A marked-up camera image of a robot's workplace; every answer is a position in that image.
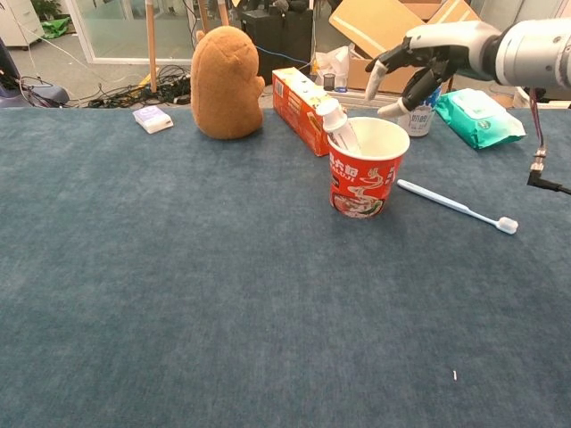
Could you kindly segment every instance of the cardboard box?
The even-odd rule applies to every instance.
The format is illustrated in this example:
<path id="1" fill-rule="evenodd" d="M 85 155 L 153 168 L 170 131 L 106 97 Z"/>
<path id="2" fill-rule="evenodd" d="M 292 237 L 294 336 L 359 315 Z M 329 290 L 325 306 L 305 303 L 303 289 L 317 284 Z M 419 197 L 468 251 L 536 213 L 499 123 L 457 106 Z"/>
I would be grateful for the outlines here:
<path id="1" fill-rule="evenodd" d="M 361 48 L 370 58 L 402 43 L 407 31 L 424 22 L 410 7 L 424 5 L 432 8 L 429 24 L 456 21 L 479 21 L 476 13 L 463 0 L 447 0 L 442 4 L 401 3 L 398 0 L 343 0 L 331 14 L 329 22 Z M 347 86 L 365 89 L 369 74 L 365 67 L 370 59 L 351 58 Z M 417 69 L 408 67 L 388 75 L 379 92 L 400 94 Z"/>
<path id="2" fill-rule="evenodd" d="M 315 109 L 331 96 L 298 69 L 272 71 L 274 109 L 318 156 L 329 153 L 323 119 Z"/>
<path id="3" fill-rule="evenodd" d="M 430 21 L 434 14 L 440 9 L 441 3 L 405 3 L 411 12 L 417 15 L 422 21 Z"/>

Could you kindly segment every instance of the wooden pole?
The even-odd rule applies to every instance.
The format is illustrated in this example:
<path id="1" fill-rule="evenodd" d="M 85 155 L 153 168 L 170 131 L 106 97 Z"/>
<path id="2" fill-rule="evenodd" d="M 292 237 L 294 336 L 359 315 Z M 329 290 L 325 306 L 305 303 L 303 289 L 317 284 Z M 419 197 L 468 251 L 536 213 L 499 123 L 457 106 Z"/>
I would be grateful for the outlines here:
<path id="1" fill-rule="evenodd" d="M 203 22 L 204 34 L 208 33 L 208 9 L 206 0 L 198 0 L 198 11 L 200 12 L 200 20 Z"/>
<path id="2" fill-rule="evenodd" d="M 149 64 L 151 67 L 151 92 L 157 92 L 156 52 L 154 50 L 154 8 L 153 0 L 145 0 L 146 36 L 149 45 Z"/>
<path id="3" fill-rule="evenodd" d="M 220 11 L 222 25 L 230 25 L 230 20 L 228 19 L 228 9 L 226 8 L 226 0 L 218 0 L 218 9 Z"/>

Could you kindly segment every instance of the toothbrush handle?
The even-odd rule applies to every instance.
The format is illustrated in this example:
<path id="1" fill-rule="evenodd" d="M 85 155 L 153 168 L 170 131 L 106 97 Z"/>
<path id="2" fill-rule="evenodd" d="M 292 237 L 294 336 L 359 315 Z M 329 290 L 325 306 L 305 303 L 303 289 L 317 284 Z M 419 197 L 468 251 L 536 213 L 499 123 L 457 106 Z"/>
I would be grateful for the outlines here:
<path id="1" fill-rule="evenodd" d="M 420 187 L 419 185 L 414 185 L 406 180 L 397 180 L 397 185 L 402 187 L 403 189 L 408 190 L 409 192 L 416 193 L 420 196 L 423 196 L 431 201 L 438 202 L 445 207 L 452 208 L 453 210 L 463 212 L 464 214 L 472 215 L 472 211 L 466 205 L 462 205 L 461 203 L 457 203 L 452 199 L 445 198 L 438 193 L 431 192 L 424 187 Z"/>

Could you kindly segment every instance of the green bag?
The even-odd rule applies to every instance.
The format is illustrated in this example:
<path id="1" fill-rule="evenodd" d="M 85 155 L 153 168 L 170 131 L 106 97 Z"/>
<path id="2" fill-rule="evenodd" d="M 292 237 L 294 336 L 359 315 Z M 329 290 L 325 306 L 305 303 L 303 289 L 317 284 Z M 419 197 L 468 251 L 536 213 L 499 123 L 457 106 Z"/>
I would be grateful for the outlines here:
<path id="1" fill-rule="evenodd" d="M 44 33 L 46 33 L 44 38 L 58 38 L 62 36 L 68 30 L 69 23 L 70 18 L 42 22 L 42 28 L 44 29 Z"/>
<path id="2" fill-rule="evenodd" d="M 471 147 L 479 150 L 525 136 L 522 123 L 483 91 L 462 89 L 441 95 L 441 118 Z"/>

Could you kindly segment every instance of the red paper cup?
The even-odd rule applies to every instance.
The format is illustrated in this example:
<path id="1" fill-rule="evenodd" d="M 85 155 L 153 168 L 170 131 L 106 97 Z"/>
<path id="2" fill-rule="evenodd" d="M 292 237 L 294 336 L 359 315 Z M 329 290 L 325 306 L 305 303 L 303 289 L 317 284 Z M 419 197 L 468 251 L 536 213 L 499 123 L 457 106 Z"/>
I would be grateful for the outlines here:
<path id="1" fill-rule="evenodd" d="M 361 154 L 347 152 L 329 139 L 331 205 L 352 218 L 381 212 L 409 149 L 410 139 L 398 125 L 378 118 L 351 118 Z"/>

